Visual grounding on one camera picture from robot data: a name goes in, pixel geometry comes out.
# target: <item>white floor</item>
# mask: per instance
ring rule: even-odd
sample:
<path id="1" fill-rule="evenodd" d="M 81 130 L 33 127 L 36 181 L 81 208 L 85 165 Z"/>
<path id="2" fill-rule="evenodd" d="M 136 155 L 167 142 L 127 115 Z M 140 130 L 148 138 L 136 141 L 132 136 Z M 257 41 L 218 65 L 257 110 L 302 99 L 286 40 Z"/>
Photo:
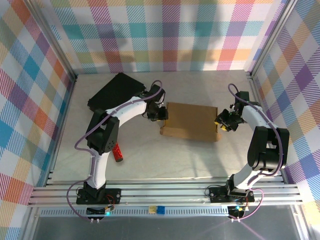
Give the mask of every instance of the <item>white floor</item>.
<path id="1" fill-rule="evenodd" d="M 129 76 L 149 89 L 154 80 L 161 80 L 166 91 L 165 102 L 218 107 L 221 112 L 234 103 L 228 84 L 253 95 L 246 74 L 233 71 L 140 72 Z M 53 181 L 82 180 L 88 176 L 90 157 L 76 151 L 75 142 L 85 134 L 93 113 L 88 99 L 115 74 L 80 75 L 75 84 L 66 126 L 58 152 Z M 137 116 L 119 129 L 118 143 L 124 160 L 115 162 L 111 154 L 106 178 L 148 179 L 180 177 L 226 177 L 238 172 L 247 163 L 247 150 L 252 131 L 247 124 L 236 132 L 220 131 L 218 142 L 200 142 L 160 135 L 162 122 L 151 122 Z M 80 144 L 86 147 L 86 141 Z"/>

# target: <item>metal rail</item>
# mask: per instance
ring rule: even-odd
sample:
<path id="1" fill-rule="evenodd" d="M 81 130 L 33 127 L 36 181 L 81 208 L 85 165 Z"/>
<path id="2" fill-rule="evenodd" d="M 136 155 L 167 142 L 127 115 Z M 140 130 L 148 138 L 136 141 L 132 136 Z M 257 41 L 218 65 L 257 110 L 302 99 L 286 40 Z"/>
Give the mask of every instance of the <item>metal rail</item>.
<path id="1" fill-rule="evenodd" d="M 107 181 L 108 188 L 121 189 L 119 207 L 146 207 L 151 205 L 191 207 L 191 206 L 235 206 L 239 203 L 210 203 L 205 196 L 205 190 L 210 185 L 224 185 L 227 177 L 201 178 L 160 178 L 137 180 Z M 30 207 L 68 207 L 66 195 L 71 181 L 50 181 L 46 187 L 36 187 L 29 201 Z M 76 205 L 76 189 L 82 184 L 75 185 L 69 194 L 69 199 Z M 264 177 L 254 187 L 264 191 L 262 205 L 296 205 L 302 203 L 298 187 L 295 184 L 285 184 L 281 175 Z M 254 192 L 256 206 L 261 200 L 261 193 Z"/>

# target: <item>gray floor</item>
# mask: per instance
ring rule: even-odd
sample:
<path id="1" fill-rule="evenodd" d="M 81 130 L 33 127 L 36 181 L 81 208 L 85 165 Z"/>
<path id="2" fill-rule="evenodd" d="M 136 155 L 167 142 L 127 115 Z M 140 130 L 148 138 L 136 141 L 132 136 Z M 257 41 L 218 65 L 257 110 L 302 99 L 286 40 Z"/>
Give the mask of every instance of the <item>gray floor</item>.
<path id="1" fill-rule="evenodd" d="M 34 240 L 298 240 L 289 206 L 263 206 L 241 223 L 227 217 L 40 217 Z"/>
<path id="2" fill-rule="evenodd" d="M 154 80 L 161 80 L 166 91 L 165 102 L 214 106 L 221 112 L 234 103 L 228 84 L 250 91 L 246 74 L 233 71 L 139 72 L 129 76 L 149 89 Z M 76 151 L 75 142 L 85 134 L 93 113 L 87 102 L 114 74 L 80 75 L 73 92 L 65 131 L 54 168 L 53 181 L 81 180 L 89 173 L 89 154 Z M 137 116 L 119 130 L 118 142 L 124 161 L 116 163 L 109 156 L 108 180 L 226 177 L 238 172 L 247 163 L 252 131 L 247 124 L 236 132 L 223 132 L 219 142 L 201 142 L 160 135 L 163 122 L 151 122 Z"/>

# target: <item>aluminum frame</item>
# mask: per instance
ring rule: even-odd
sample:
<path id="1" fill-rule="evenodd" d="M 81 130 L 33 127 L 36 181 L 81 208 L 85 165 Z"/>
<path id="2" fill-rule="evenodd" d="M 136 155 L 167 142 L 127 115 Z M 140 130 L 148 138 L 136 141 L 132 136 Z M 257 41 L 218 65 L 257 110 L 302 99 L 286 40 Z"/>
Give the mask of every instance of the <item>aluminum frame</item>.
<path id="1" fill-rule="evenodd" d="M 199 178 L 159 178 L 130 179 L 107 181 L 108 188 L 121 189 L 121 202 L 117 206 L 145 207 L 152 205 L 190 207 L 190 206 L 236 206 L 236 202 L 210 203 L 205 196 L 205 190 L 210 185 L 224 185 L 228 177 Z M 48 181 L 46 187 L 36 187 L 29 201 L 30 207 L 68 207 L 66 195 L 73 181 Z M 82 184 L 76 184 L 70 191 L 69 199 L 76 205 L 76 189 Z M 285 184 L 281 174 L 264 177 L 254 187 L 262 188 L 264 199 L 261 205 L 296 205 L 302 204 L 302 197 L 295 184 Z M 254 192 L 256 206 L 261 199 L 259 191 Z M 84 205 L 84 207 L 103 207 L 104 205 Z"/>
<path id="2" fill-rule="evenodd" d="M 255 79 L 256 73 L 261 68 L 262 64 L 265 62 L 268 54 L 271 51 L 272 46 L 276 42 L 279 34 L 281 33 L 281 30 L 284 28 L 290 14 L 294 10 L 298 0 L 287 0 L 278 20 L 276 21 L 274 28 L 272 30 L 272 33 L 269 35 L 268 39 L 266 40 L 266 43 L 264 47 L 261 50 L 260 55 L 257 58 L 257 61 L 255 62 L 251 75 L 253 76 L 253 79 Z"/>
<path id="3" fill-rule="evenodd" d="M 43 16 L 43 13 L 34 0 L 24 0 L 25 5 L 31 12 L 32 16 L 34 17 L 36 23 L 40 26 L 44 36 L 46 37 L 47 41 L 49 42 L 50 46 L 54 50 L 55 54 L 57 55 L 58 59 L 60 60 L 62 66 L 67 70 L 69 77 L 75 81 L 77 79 L 77 75 L 74 72 L 71 64 L 69 63 L 64 51 L 61 49 L 58 40 L 56 39 L 55 35 L 53 34 L 52 30 L 49 27 L 49 24 L 46 18 Z"/>

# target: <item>cardboard box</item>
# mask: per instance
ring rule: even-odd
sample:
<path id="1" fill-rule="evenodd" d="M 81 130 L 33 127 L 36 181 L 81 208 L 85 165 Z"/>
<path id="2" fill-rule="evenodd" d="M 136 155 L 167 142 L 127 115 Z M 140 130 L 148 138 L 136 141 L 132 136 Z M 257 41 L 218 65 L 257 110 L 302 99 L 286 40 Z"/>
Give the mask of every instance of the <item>cardboard box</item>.
<path id="1" fill-rule="evenodd" d="M 215 119 L 218 108 L 168 102 L 169 119 L 164 121 L 160 134 L 169 137 L 217 142 L 221 135 Z"/>

